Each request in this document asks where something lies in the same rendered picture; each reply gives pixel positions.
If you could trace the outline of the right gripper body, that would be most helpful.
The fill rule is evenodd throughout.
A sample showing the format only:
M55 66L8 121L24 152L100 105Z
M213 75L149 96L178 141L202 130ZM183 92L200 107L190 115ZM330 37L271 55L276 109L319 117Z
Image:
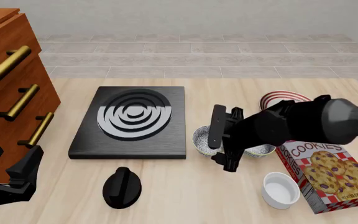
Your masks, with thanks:
M226 121L226 128L222 137L224 152L212 156L217 164L222 165L223 169L228 172L235 172L239 166L240 159L244 153L240 131L237 125L244 119L243 109L233 108L230 117Z

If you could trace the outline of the patterned black white bowl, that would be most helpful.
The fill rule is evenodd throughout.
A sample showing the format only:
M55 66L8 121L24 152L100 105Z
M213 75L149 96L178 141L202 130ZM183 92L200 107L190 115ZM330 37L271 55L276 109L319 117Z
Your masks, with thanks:
M218 152L223 153L224 148L223 144L218 149L211 149L208 146L208 137L209 137L209 126L201 126L197 130L194 131L192 141L193 145L197 149L197 151L204 156L215 156ZM268 156L276 150L275 146L272 145L260 145L257 147L252 147L245 149L244 154L254 157L261 158Z

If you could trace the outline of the flat plate on black stalk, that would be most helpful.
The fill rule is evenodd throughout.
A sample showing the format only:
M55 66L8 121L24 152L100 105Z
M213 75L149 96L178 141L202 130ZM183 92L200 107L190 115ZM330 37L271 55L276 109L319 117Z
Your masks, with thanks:
M208 147L210 149L215 150L221 147L226 121L229 117L230 114L226 113L225 106L214 105L208 134Z

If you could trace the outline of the flat black stove plate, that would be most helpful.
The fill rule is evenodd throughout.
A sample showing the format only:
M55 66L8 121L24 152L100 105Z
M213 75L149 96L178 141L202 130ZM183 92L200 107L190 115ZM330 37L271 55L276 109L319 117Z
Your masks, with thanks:
M70 159L185 159L185 88L101 86Z

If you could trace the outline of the plate with red rings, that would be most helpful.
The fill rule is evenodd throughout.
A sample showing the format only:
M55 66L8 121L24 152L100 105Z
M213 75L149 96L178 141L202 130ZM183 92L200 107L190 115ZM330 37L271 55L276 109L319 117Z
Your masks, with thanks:
M305 95L301 95L300 93L295 93L293 91L284 91L284 90L276 90L266 93L259 100L259 108L260 110L265 110L270 106L273 106L282 100L293 100L294 102L307 102L311 101L311 98L308 98Z

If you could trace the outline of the small white ramekin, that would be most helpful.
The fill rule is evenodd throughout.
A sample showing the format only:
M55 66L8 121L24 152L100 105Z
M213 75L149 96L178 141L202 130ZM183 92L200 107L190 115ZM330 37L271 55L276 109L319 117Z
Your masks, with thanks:
M297 203L300 194L297 183L281 172L268 173L262 182L264 201L278 210L286 210Z

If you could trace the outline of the small wooden drawer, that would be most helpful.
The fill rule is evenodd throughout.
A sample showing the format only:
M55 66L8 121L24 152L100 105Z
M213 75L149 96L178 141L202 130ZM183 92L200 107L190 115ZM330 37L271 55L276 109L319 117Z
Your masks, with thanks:
M30 100L14 121L6 121L0 118L0 147L3 154L0 157L0 184L9 182L6 169L21 160L29 151L26 146L17 145L18 141L27 141L37 129L41 121L37 116L53 113L60 104L60 99L52 85L47 81L19 81L14 82L0 93L0 112L7 112L15 102L24 94L19 93L19 88L28 88L31 85L39 85L39 91Z

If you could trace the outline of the round black stove knob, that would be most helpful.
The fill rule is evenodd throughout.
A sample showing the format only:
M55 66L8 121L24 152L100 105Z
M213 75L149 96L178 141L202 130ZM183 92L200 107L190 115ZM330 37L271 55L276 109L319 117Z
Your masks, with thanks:
M111 208L123 209L132 206L142 191L141 181L128 167L118 167L103 186L103 199Z

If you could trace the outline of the medium wooden drawer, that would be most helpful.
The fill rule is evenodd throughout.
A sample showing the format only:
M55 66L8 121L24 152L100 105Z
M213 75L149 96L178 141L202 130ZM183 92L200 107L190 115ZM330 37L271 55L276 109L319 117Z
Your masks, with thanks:
M51 79L49 78L46 69L42 65L42 62L39 57L35 57L32 59L30 63L28 63L22 71L19 72L18 76L15 76L14 79L8 83L1 91L6 89L7 87L10 87L14 82L19 81L47 81L49 80L51 82Z

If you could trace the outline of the printed cookies box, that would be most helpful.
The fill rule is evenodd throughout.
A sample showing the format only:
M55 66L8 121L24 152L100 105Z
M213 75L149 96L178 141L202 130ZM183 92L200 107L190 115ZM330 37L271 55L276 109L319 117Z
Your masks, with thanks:
M315 214L358 207L358 162L342 146L287 141L275 152Z

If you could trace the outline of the large wooden drawer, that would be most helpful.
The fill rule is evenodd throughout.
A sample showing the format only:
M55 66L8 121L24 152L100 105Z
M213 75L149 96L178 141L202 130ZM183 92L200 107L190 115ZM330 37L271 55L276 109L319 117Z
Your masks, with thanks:
M16 14L0 24L0 64L8 59L7 52L19 50L22 46L28 46L31 49L31 54L0 81L0 91L40 53L40 45L26 15Z

